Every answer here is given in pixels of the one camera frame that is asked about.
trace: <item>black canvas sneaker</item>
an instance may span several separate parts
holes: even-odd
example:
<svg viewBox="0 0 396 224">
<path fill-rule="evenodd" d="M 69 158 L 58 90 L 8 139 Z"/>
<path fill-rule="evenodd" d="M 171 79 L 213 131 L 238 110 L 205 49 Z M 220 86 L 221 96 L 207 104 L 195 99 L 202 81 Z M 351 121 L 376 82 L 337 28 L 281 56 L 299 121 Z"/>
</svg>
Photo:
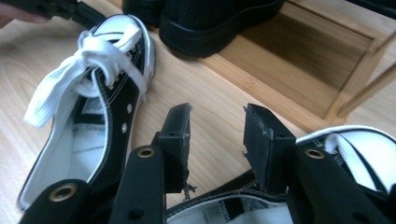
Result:
<svg viewBox="0 0 396 224">
<path fill-rule="evenodd" d="M 379 196 L 374 203 L 383 214 L 389 220 L 396 219 L 396 140 L 393 137 L 366 126 L 339 126 L 299 138 L 296 146 L 332 154 L 362 189 Z M 287 194 L 264 192 L 249 170 L 218 189 L 169 208 L 167 223 L 293 223 L 286 204 Z"/>
<path fill-rule="evenodd" d="M 26 112 L 32 125 L 53 118 L 53 126 L 21 190 L 22 209 L 65 179 L 91 192 L 120 180 L 153 69 L 153 44 L 137 17 L 115 15 L 80 35 L 78 51 L 44 78 Z"/>
</svg>

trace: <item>wooden surface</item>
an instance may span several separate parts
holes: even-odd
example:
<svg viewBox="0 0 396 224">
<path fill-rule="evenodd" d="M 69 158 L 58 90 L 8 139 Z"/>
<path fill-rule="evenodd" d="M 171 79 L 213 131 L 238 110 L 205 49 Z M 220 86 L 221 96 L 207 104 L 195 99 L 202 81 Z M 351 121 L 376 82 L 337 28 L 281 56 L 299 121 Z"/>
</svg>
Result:
<svg viewBox="0 0 396 224">
<path fill-rule="evenodd" d="M 351 109 L 340 109 L 358 102 L 387 46 L 384 28 L 396 22 L 357 10 L 373 16 L 374 30 L 347 14 L 356 10 L 338 10 L 339 1 L 318 2 L 287 1 L 273 19 L 248 27 L 203 64 L 307 132 L 345 123 Z"/>
<path fill-rule="evenodd" d="M 107 15 L 119 12 L 102 1 L 95 3 Z M 26 107 L 41 79 L 76 51 L 81 31 L 78 25 L 61 19 L 43 25 L 14 21 L 0 30 L 0 223 L 19 221 L 18 194 L 50 132 L 49 125 L 38 130 L 22 121 Z M 260 103 L 255 95 L 236 88 L 202 61 L 175 57 L 156 34 L 151 34 L 156 47 L 155 78 L 148 101 L 136 116 L 132 148 L 150 143 L 163 126 L 169 108 L 191 103 L 190 182 L 198 186 L 192 196 L 200 195 L 248 169 L 242 157 L 243 106 Z M 394 58 L 394 52 L 389 52 L 376 72 L 385 70 Z M 358 107 L 348 123 L 371 125 L 396 135 L 395 92 L 396 82 L 392 81 Z M 290 99 L 280 100 L 282 106 L 289 105 Z M 304 134 L 296 125 L 281 120 L 296 136 Z M 168 205 L 181 199 L 181 195 L 168 196 Z"/>
<path fill-rule="evenodd" d="M 363 35 L 385 40 L 396 29 L 393 19 L 358 7 L 345 0 L 289 0 L 327 20 L 343 24 L 345 27 Z"/>
</svg>

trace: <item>white shoelace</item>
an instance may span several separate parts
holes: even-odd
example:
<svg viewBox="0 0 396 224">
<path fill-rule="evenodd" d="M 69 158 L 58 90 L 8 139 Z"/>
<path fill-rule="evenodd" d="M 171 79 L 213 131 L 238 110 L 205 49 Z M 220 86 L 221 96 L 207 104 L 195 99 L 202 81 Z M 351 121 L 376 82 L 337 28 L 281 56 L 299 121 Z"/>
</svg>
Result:
<svg viewBox="0 0 396 224">
<path fill-rule="evenodd" d="M 65 90 L 76 80 L 77 93 L 85 97 L 99 96 L 99 90 L 90 80 L 84 78 L 89 68 L 102 69 L 109 88 L 117 80 L 118 74 L 125 72 L 137 86 L 140 94 L 145 95 L 147 81 L 125 55 L 141 36 L 141 29 L 133 25 L 127 26 L 123 37 L 115 44 L 101 37 L 92 36 L 91 32 L 83 32 L 78 39 L 78 51 L 64 60 L 38 85 L 24 120 L 36 127 L 48 123 L 54 116 Z"/>
</svg>

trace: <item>sneaker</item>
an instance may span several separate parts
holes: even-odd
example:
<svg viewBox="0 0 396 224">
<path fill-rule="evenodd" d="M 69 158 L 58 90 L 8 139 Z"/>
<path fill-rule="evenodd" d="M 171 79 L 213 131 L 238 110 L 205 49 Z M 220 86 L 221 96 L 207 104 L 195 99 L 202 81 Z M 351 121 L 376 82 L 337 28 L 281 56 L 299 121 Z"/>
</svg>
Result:
<svg viewBox="0 0 396 224">
<path fill-rule="evenodd" d="M 396 184 L 396 140 L 359 125 L 332 127 L 297 140 L 298 148 L 323 149 L 361 186 L 390 194 Z"/>
<path fill-rule="evenodd" d="M 170 49 L 207 57 L 227 46 L 248 26 L 273 18 L 284 0 L 167 0 L 160 38 Z"/>
<path fill-rule="evenodd" d="M 137 17 L 115 15 L 80 35 L 78 51 L 43 79 L 28 106 L 27 122 L 53 123 L 21 190 L 22 209 L 61 180 L 83 180 L 91 192 L 120 181 L 153 69 L 153 44 Z"/>
<path fill-rule="evenodd" d="M 296 146 L 298 149 L 326 150 L 342 167 L 350 170 L 363 189 L 393 194 L 393 201 L 374 204 L 388 218 L 396 219 L 396 188 L 392 189 L 396 183 L 396 140 L 393 137 L 370 127 L 340 126 L 299 138 Z M 266 193 L 256 174 L 249 170 L 218 189 L 169 208 L 167 223 L 293 223 L 286 203 L 288 194 Z M 303 212 L 313 216 L 312 208 L 304 210 L 304 204 L 300 202 L 299 205 Z M 373 214 L 379 215 L 375 217 L 378 220 L 386 220 L 381 214 Z"/>
<path fill-rule="evenodd" d="M 169 208 L 167 223 L 293 222 L 286 195 L 264 193 L 250 170 L 218 189 Z"/>
</svg>

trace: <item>shoelace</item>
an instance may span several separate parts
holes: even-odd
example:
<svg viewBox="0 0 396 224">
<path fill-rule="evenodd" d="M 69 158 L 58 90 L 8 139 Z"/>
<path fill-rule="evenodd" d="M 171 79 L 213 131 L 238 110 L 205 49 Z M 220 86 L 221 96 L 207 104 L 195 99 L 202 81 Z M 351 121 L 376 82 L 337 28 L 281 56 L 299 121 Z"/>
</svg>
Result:
<svg viewBox="0 0 396 224">
<path fill-rule="evenodd" d="M 36 127 L 48 123 L 54 116 L 65 90 L 75 81 L 78 81 L 75 91 L 80 95 L 99 96 L 99 90 L 90 80 L 84 78 L 88 69 L 101 69 L 109 88 L 117 80 L 118 74 L 121 71 L 125 72 L 144 96 L 147 81 L 125 55 L 125 52 L 134 47 L 141 35 L 141 29 L 130 25 L 126 28 L 123 37 L 117 43 L 111 44 L 93 36 L 91 32 L 81 33 L 78 39 L 78 51 L 64 60 L 38 85 L 24 120 Z"/>
<path fill-rule="evenodd" d="M 330 154 L 336 153 L 336 149 L 344 159 L 355 181 L 366 188 L 376 190 L 375 183 L 361 161 L 358 153 L 341 134 L 332 133 L 326 137 L 325 150 Z"/>
</svg>

